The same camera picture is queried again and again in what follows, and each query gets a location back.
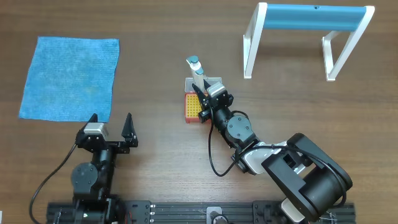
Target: blue bar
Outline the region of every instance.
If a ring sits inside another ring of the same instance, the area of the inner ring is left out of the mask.
[[[355,31],[365,7],[268,4],[265,29]]]

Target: wooden table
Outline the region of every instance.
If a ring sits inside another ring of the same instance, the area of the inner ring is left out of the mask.
[[[120,139],[128,112],[139,147],[118,157],[113,193],[153,202],[281,200],[268,175],[210,169],[208,124],[185,124],[185,57],[199,56],[209,76],[222,77],[253,130],[267,142],[305,133],[351,176],[348,201],[358,223],[394,223],[398,211],[398,1],[289,0],[273,3],[375,4],[376,12],[335,82],[326,82],[320,38],[325,32],[266,30],[252,80],[243,80],[242,35],[257,1],[1,1],[0,210],[3,223],[29,223],[28,204],[56,168],[83,123],[18,119],[37,36],[120,39],[108,124]],[[334,40],[335,55],[346,36]],[[213,135],[216,168],[230,150]],[[70,201],[70,174],[91,154],[76,150],[42,189],[34,207]]]

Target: blue towel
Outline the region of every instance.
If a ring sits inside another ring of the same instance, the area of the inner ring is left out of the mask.
[[[39,37],[19,117],[108,122],[118,58],[118,39]]]

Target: yellow grid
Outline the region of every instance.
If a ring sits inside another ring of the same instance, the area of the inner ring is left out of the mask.
[[[187,94],[185,107],[185,116],[187,118],[197,118],[198,113],[201,111],[198,96],[196,94]]]

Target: white bracket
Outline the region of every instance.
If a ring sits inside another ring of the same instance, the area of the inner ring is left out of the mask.
[[[367,28],[372,16],[374,14],[374,6],[365,6],[366,12],[358,28],[351,32],[343,51],[338,57],[335,64],[333,64],[333,57],[331,54],[331,40],[340,32],[331,31],[328,35],[322,37],[323,58],[325,61],[325,72],[327,81],[335,81],[337,74],[346,62],[348,56],[353,51],[359,38]],[[257,50],[260,43],[261,33],[266,19],[267,3],[260,2],[254,10],[253,16],[250,20],[246,33],[243,35],[243,72],[244,79],[251,79],[254,61],[256,59]]]

